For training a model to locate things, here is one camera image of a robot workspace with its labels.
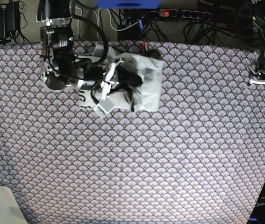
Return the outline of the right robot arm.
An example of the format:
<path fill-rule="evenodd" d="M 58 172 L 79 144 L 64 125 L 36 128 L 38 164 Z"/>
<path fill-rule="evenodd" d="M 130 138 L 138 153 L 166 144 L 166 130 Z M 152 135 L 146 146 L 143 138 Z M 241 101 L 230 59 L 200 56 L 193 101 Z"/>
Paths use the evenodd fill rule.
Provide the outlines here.
<path fill-rule="evenodd" d="M 44 84 L 51 91 L 62 91 L 67 86 L 80 93 L 87 91 L 96 104 L 116 92 L 132 93 L 142 85 L 142 78 L 124 68 L 124 58 L 108 58 L 109 45 L 105 33 L 95 23 L 75 14 L 78 4 L 77 0 L 39 2 L 36 20 L 44 24 L 40 29 Z M 74 53 L 73 19 L 90 25 L 101 36 L 103 50 L 97 60 Z"/>

